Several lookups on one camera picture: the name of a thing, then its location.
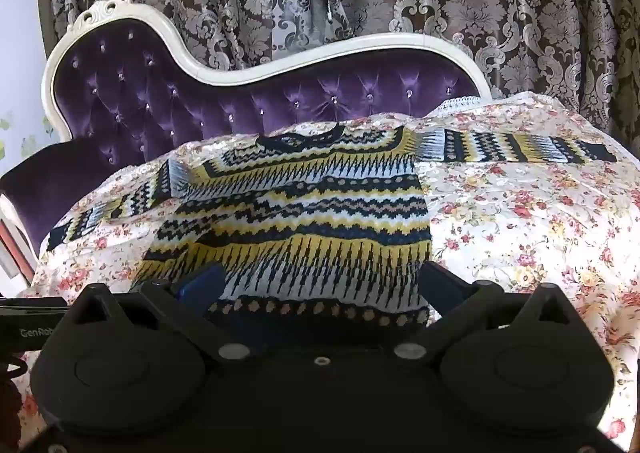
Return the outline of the yellow navy patterned knit sweater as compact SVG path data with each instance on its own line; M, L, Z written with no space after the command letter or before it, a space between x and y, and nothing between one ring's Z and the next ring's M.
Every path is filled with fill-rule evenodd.
M134 283L175 284L219 265L221 291L205 300L216 317L327 313L413 326L430 313L419 287L432 243L422 162L613 160L602 144L558 136L339 124L260 136L195 167L168 159L137 190L56 226L49 244L175 202Z

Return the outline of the stacked books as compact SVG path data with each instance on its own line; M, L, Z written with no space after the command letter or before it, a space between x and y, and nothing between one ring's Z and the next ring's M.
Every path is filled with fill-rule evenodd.
M29 288L38 265L32 242L6 196L1 196L1 296L16 297Z

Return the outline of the floral bedspread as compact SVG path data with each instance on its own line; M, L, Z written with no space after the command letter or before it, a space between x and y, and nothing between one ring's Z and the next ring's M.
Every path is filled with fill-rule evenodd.
M467 281L492 280L506 291L559 285L603 347L616 387L600 429L634 451L639 424L639 164L608 135L553 98L523 92L500 101L439 106L425 117L378 114L346 121L352 129L528 132L605 144L616 162L441 164L418 173L432 216L435 261ZM167 158L200 165L247 147L254 134L184 143L126 167L78 200L63 220L137 190ZM18 297L61 296L72 303L89 283L128 291L158 228L178 207L168 200L141 216L104 221L88 236L46 251L41 244L32 286Z

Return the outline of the purple tufted headboard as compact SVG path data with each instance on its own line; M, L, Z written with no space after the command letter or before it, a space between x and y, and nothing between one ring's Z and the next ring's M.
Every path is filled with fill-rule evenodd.
M2 176L1 196L38 248L114 172L183 143L378 113L422 117L453 98L490 95L472 57L424 34L360 36L216 70L195 60L152 6L100 1L68 28L43 71L41 106L58 143Z

